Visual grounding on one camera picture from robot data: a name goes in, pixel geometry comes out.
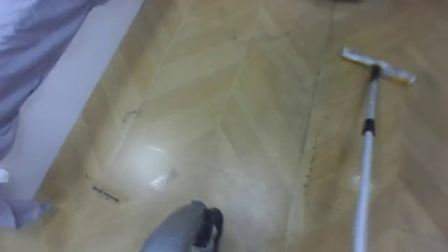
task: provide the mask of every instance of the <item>flat mop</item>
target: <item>flat mop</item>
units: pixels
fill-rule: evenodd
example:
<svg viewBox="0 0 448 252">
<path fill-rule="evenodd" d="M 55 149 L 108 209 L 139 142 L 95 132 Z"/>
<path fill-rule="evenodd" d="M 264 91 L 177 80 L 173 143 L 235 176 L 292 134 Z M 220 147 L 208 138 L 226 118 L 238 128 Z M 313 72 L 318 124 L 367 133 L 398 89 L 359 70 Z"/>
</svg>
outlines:
<svg viewBox="0 0 448 252">
<path fill-rule="evenodd" d="M 370 92 L 367 101 L 367 118 L 364 122 L 364 151 L 360 171 L 360 186 L 358 205 L 353 227 L 353 252 L 366 252 L 368 240 L 368 215 L 370 197 L 370 171 L 372 168 L 373 139 L 375 136 L 375 104 L 377 101 L 378 80 L 388 78 L 406 85 L 415 81 L 415 75 L 392 67 L 382 60 L 359 55 L 344 48 L 342 57 L 353 62 L 361 63 L 370 68 Z"/>
</svg>

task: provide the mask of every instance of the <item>parquet floor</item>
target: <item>parquet floor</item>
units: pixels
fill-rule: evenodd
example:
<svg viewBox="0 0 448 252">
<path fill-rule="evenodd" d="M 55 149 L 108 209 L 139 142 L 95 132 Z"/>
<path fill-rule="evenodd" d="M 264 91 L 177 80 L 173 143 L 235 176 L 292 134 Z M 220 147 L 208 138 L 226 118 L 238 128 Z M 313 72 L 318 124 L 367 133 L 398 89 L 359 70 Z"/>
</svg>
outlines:
<svg viewBox="0 0 448 252">
<path fill-rule="evenodd" d="M 448 1 L 147 0 L 0 251 L 138 251 L 176 207 L 219 207 L 222 252 L 349 251 L 368 71 L 381 81 L 370 251 L 448 249 Z"/>
</svg>

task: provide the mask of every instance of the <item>gray pants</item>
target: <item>gray pants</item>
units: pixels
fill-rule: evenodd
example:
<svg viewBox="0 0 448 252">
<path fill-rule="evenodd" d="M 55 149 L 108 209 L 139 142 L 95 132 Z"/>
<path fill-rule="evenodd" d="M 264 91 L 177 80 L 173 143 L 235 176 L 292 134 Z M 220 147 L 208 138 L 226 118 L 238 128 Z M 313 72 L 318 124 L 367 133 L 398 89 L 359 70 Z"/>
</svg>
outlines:
<svg viewBox="0 0 448 252">
<path fill-rule="evenodd" d="M 212 252 L 216 228 L 213 229 L 212 240 L 206 248 L 192 246 L 206 207 L 203 202 L 192 201 L 175 210 L 147 238 L 140 252 Z"/>
</svg>

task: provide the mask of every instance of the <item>mop handle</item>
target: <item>mop handle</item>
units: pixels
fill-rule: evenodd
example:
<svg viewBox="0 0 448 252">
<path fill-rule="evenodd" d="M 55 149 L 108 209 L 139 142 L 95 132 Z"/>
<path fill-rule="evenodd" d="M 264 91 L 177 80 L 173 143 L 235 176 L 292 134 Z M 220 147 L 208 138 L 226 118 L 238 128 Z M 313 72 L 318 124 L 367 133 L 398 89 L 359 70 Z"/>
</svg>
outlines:
<svg viewBox="0 0 448 252">
<path fill-rule="evenodd" d="M 370 93 L 367 101 L 367 119 L 364 123 L 364 151 L 361 163 L 358 205 L 353 228 L 353 252 L 366 252 L 368 240 L 368 216 L 370 197 L 370 173 L 372 169 L 373 139 L 375 136 L 375 104 L 377 101 L 379 66 L 372 67 Z"/>
</svg>

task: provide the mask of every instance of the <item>white wall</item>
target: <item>white wall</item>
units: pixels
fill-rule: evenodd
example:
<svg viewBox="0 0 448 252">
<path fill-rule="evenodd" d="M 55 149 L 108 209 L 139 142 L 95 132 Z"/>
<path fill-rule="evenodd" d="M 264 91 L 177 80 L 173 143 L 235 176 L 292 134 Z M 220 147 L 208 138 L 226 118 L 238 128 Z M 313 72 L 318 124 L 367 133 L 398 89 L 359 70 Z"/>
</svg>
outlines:
<svg viewBox="0 0 448 252">
<path fill-rule="evenodd" d="M 30 199 L 111 60 L 143 0 L 111 0 L 96 7 L 41 86 L 20 111 L 17 139 L 1 165 L 4 188 Z"/>
</svg>

